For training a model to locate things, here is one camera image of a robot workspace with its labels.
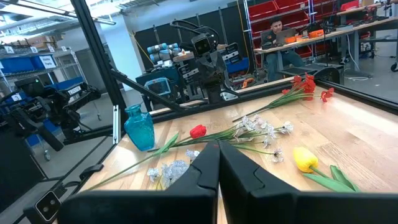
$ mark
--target red rose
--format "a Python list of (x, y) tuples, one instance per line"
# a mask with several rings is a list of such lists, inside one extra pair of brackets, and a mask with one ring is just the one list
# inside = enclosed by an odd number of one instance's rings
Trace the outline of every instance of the red rose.
[(199, 124), (198, 126), (194, 127), (190, 132), (189, 135), (191, 135), (191, 138), (200, 138), (203, 137), (206, 134), (206, 127), (203, 125)]

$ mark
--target person's jeans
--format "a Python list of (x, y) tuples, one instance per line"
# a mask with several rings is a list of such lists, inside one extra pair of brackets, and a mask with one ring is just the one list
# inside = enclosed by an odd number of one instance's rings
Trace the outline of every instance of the person's jeans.
[[(289, 50), (288, 52), (281, 52), (283, 62), (291, 63), (295, 67), (304, 66), (304, 62), (301, 57), (294, 52), (293, 50)], [(268, 63), (268, 81), (276, 81), (282, 78), (282, 74), (277, 73), (278, 71), (278, 56), (276, 53), (269, 54), (266, 57), (266, 61)]]

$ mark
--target white sign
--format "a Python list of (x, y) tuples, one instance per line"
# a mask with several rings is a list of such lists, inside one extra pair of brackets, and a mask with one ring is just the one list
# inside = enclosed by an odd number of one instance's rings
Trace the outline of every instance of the white sign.
[(14, 100), (14, 101), (22, 100), (22, 98), (21, 98), (21, 96), (19, 95), (19, 93), (15, 94), (15, 95), (12, 95), (11, 98), (12, 98), (12, 100)]
[(51, 44), (47, 44), (47, 47), (49, 48), (50, 52), (55, 52), (54, 48), (51, 46)]
[(57, 65), (55, 64), (54, 60), (52, 60), (52, 57), (47, 55), (47, 56), (39, 56), (40, 60), (42, 61), (43, 65), (45, 68), (55, 68)]
[(68, 93), (69, 93), (69, 95), (72, 96), (73, 94), (78, 93), (80, 90), (81, 90), (80, 86), (76, 86), (73, 89), (68, 90)]
[(35, 48), (35, 47), (30, 47), (30, 49), (32, 50), (33, 53), (37, 53), (38, 52), (37, 48)]
[(14, 49), (12, 49), (12, 47), (4, 46), (4, 48), (6, 49), (7, 54), (14, 54)]

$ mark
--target blue glass vase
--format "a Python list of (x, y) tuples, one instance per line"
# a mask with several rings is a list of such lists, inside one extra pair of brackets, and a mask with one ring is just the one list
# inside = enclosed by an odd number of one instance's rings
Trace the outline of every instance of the blue glass vase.
[(150, 114), (141, 112), (141, 105), (129, 106), (125, 112), (129, 119), (124, 123), (124, 130), (131, 141), (140, 151), (152, 149), (155, 145), (155, 131)]

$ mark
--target yellow tulip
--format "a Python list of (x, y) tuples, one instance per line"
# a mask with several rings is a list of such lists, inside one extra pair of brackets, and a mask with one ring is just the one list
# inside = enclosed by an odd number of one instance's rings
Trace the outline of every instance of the yellow tulip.
[(313, 170), (310, 168), (310, 166), (314, 168), (318, 167), (318, 158), (304, 147), (294, 148), (293, 156), (298, 169), (303, 172), (311, 173)]

